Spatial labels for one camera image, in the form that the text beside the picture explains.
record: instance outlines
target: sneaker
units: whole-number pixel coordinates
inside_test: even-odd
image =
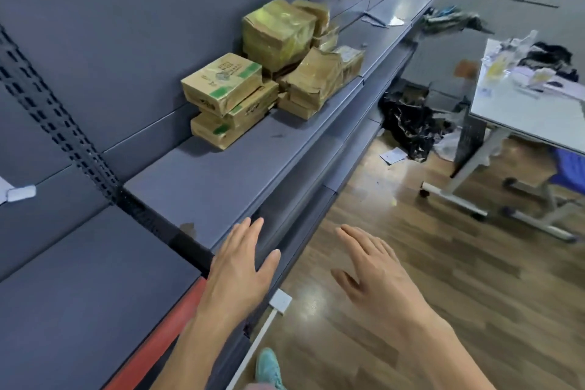
[[[280,367],[272,349],[263,349],[256,360],[256,382],[274,385],[276,390],[286,390],[282,385]]]

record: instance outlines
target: person's left hand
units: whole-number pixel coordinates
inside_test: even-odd
[[[280,261],[280,250],[274,250],[256,272],[256,243],[263,224],[259,218],[250,226],[246,217],[234,225],[211,263],[197,313],[211,318],[228,333],[262,302]]]

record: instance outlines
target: white tabletop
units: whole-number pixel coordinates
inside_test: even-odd
[[[488,39],[490,54],[499,42]],[[536,138],[555,147],[585,155],[585,105],[559,94],[531,96],[518,90],[510,77],[499,83],[484,81],[483,63],[470,114],[486,122]]]

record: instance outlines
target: red strip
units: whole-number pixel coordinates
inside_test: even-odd
[[[206,284],[206,280],[200,278],[191,286],[148,338],[130,356],[126,364],[108,382],[104,390],[132,390],[140,384],[142,378],[193,317]]]

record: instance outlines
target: person's right hand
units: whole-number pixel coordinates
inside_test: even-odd
[[[374,324],[378,335],[399,350],[407,348],[413,330],[439,319],[400,265],[394,250],[382,239],[349,225],[335,230],[356,270],[357,280],[346,271],[331,274],[349,299]]]

